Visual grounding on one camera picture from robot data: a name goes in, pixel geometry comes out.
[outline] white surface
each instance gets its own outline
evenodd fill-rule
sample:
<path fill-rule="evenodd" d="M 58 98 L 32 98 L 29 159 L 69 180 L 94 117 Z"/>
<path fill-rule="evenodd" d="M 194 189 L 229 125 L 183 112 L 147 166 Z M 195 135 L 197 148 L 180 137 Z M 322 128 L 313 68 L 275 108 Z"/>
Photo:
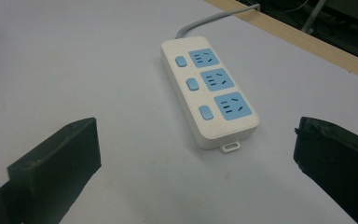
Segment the white surface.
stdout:
<path fill-rule="evenodd" d="M 62 223 L 354 223 L 293 160 L 301 116 L 358 133 L 358 76 L 236 18 L 202 26 L 262 121 L 242 149 L 200 150 L 160 44 L 218 12 L 202 1 L 0 0 L 6 167 L 95 117 L 102 168 Z"/>
<path fill-rule="evenodd" d="M 219 63 L 198 68 L 193 64 L 189 52 L 200 49 L 210 49 Z M 179 67 L 176 64 L 175 59 L 178 56 L 185 58 L 186 67 Z M 161 60 L 197 144 L 204 149 L 220 147 L 223 152 L 239 149 L 241 147 L 239 140 L 248 137 L 255 130 L 259 118 L 239 85 L 225 67 L 224 61 L 219 58 L 218 53 L 213 50 L 208 40 L 203 36 L 192 36 L 164 41 L 161 45 Z M 214 69 L 224 69 L 233 86 L 219 91 L 209 91 L 200 74 Z M 189 78 L 195 78 L 197 81 L 200 86 L 197 91 L 191 91 L 186 85 Z M 233 92 L 241 95 L 249 106 L 251 114 L 226 120 L 214 98 Z M 202 117 L 200 107 L 203 105 L 208 106 L 212 111 L 212 119 L 205 120 Z"/>

